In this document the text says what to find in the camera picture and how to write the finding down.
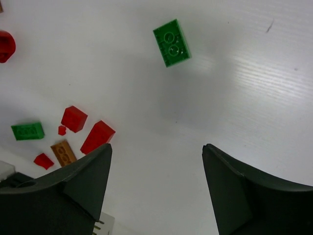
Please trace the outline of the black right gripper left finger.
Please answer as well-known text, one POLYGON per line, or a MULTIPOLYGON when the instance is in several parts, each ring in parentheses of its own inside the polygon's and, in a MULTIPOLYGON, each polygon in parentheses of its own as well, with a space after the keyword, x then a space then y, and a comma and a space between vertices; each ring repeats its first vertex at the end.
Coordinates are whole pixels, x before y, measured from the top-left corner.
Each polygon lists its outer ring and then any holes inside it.
POLYGON ((79 160, 0 189, 2 235, 90 235, 100 214, 112 159, 103 144, 79 160))

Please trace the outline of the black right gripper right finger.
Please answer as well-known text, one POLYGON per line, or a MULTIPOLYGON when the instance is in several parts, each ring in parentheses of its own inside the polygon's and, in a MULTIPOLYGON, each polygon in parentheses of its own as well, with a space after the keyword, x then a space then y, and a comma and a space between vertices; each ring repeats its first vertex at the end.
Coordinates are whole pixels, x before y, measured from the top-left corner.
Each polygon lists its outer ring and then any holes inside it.
POLYGON ((221 235, 311 235, 313 188, 270 175, 212 144, 202 160, 221 235))

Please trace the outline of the green upside-down lego brick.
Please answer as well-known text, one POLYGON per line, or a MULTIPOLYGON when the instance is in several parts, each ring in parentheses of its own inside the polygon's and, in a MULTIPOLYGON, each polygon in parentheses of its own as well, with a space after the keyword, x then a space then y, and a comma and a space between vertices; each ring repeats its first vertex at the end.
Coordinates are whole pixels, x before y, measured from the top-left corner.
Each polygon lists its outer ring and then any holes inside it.
POLYGON ((177 19, 154 29, 153 34, 167 68, 191 58, 177 19))

